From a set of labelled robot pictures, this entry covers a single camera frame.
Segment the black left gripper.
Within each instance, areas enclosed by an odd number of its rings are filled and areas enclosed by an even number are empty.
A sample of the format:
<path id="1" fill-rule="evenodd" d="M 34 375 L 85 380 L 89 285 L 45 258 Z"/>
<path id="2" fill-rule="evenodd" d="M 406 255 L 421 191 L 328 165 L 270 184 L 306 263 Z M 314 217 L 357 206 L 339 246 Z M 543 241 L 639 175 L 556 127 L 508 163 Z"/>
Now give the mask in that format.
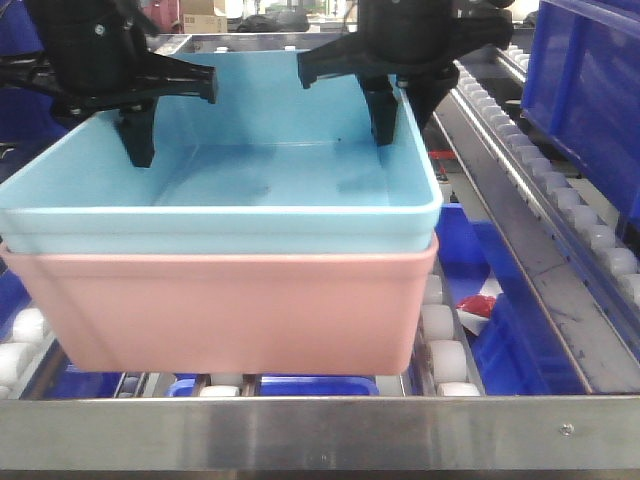
<path id="1" fill-rule="evenodd" d="M 118 110 L 117 131 L 133 166 L 149 168 L 158 96 L 194 96 L 215 104 L 214 66 L 150 53 L 159 28 L 136 1 L 26 1 L 43 47 L 35 85 L 61 118 Z M 144 77 L 140 93 L 139 79 Z"/>

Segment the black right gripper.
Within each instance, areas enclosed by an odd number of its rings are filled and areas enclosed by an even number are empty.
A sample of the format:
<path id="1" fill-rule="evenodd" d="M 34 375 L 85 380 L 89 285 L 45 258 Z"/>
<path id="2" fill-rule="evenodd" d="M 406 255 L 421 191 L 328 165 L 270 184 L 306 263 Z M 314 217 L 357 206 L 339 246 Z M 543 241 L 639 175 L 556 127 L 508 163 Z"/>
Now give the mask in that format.
<path id="1" fill-rule="evenodd" d="M 510 1 L 365 1 L 357 32 L 297 55 L 304 89 L 324 77 L 356 75 L 378 146 L 393 142 L 397 100 L 393 75 L 422 126 L 457 83 L 453 62 L 483 46 L 505 47 L 513 27 Z"/>

